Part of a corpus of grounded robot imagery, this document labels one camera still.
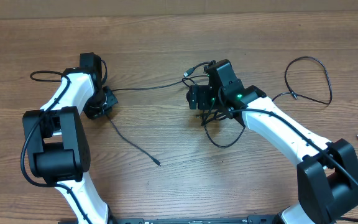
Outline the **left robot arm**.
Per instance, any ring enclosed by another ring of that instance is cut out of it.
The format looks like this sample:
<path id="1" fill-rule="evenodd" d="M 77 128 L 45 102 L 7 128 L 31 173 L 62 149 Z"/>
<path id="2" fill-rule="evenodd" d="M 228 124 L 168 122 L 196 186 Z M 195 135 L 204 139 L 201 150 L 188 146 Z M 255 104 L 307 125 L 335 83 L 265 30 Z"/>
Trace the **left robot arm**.
<path id="1" fill-rule="evenodd" d="M 80 64 L 59 74 L 60 87 L 39 110 L 26 111 L 21 172 L 30 184 L 55 188 L 74 211 L 77 223 L 115 223 L 109 205 L 91 180 L 90 147 L 80 115 L 98 119 L 109 114 L 117 98 L 105 82 L 100 56 L 82 53 Z"/>

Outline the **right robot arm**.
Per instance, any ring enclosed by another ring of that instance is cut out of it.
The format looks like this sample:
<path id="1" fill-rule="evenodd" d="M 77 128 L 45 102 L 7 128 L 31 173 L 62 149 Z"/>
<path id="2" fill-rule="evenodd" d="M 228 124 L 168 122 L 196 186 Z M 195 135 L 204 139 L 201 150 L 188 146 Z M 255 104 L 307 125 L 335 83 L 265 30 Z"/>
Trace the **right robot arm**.
<path id="1" fill-rule="evenodd" d="M 276 215 L 248 216 L 247 223 L 335 223 L 358 206 L 358 158 L 344 139 L 332 142 L 286 115 L 256 86 L 245 87 L 229 60 L 200 63 L 207 85 L 192 79 L 189 107 L 201 111 L 201 124 L 234 119 L 275 146 L 296 168 L 298 202 Z"/>

